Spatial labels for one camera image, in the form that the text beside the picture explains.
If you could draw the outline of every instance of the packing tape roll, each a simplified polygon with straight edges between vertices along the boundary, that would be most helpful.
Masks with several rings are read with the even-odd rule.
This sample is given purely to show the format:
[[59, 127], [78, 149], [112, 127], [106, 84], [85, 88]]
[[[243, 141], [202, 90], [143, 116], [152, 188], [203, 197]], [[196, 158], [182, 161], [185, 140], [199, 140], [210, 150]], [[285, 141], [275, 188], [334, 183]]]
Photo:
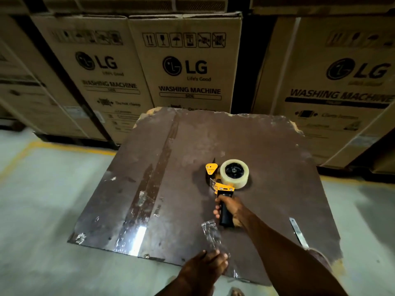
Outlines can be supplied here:
[[[232, 163], [235, 163], [235, 165], [237, 165], [237, 168], [241, 167], [243, 169], [243, 174], [239, 178], [231, 178], [226, 174], [226, 167]], [[247, 164], [237, 159], [230, 159], [225, 161], [220, 168], [221, 182], [224, 185], [232, 186], [235, 189], [243, 188], [247, 184], [249, 174], [250, 171]]]

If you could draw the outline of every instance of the concrete floor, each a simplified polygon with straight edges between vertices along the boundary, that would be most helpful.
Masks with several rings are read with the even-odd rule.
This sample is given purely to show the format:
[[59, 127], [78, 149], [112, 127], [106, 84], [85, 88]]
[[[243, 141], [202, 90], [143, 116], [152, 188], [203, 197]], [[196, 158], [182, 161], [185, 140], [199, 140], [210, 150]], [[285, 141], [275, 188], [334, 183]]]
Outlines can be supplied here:
[[[0, 131], [2, 295], [138, 295], [162, 289], [179, 267], [67, 244], [115, 152], [43, 143]], [[344, 254], [336, 274], [351, 296], [395, 295], [395, 186], [322, 177]], [[215, 296], [271, 288], [221, 277]]]

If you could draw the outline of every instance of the right hand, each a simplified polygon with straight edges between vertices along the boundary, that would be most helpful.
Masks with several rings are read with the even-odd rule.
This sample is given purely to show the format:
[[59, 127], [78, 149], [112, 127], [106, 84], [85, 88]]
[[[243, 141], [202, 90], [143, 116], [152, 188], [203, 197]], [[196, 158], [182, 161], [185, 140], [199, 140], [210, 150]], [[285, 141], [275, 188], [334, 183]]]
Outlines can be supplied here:
[[215, 199], [215, 202], [217, 205], [215, 206], [215, 210], [213, 211], [215, 218], [219, 219], [220, 214], [221, 214], [221, 206], [220, 202], [223, 202], [223, 204], [226, 206], [228, 211], [233, 215], [233, 224], [237, 227], [241, 226], [241, 222], [237, 218], [237, 214], [241, 211], [241, 209], [244, 207], [242, 202], [238, 197], [228, 197], [224, 195], [220, 195]]

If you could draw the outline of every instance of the clear tape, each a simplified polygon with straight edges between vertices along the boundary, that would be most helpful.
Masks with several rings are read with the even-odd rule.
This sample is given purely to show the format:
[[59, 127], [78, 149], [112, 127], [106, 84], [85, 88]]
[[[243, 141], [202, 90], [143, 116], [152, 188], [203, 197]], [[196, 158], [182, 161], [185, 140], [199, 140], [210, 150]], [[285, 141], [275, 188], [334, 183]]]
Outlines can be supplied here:
[[201, 228], [203, 229], [203, 233], [206, 236], [207, 242], [210, 244], [211, 250], [218, 249], [221, 253], [226, 253], [228, 255], [228, 270], [233, 273], [234, 278], [238, 279], [239, 273], [237, 271], [237, 267], [231, 258], [228, 248], [222, 243], [221, 233], [215, 224], [215, 220], [211, 219], [209, 221], [203, 222], [201, 224]]

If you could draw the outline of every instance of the dirty surface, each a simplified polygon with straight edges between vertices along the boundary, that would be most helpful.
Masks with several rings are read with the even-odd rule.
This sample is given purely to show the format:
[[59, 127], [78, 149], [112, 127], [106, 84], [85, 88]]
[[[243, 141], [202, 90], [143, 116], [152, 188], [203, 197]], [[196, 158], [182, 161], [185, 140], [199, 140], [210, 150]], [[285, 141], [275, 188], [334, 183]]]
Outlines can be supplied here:
[[[286, 118], [171, 108], [137, 123], [70, 242], [79, 244], [73, 237], [84, 233], [81, 245], [183, 265], [208, 247], [200, 224], [213, 218], [215, 195], [205, 182], [213, 158], [248, 165], [249, 181], [236, 195], [264, 222], [299, 244], [293, 217], [310, 247], [331, 264], [342, 257], [306, 140]], [[219, 228], [240, 277], [270, 285], [246, 233]]]

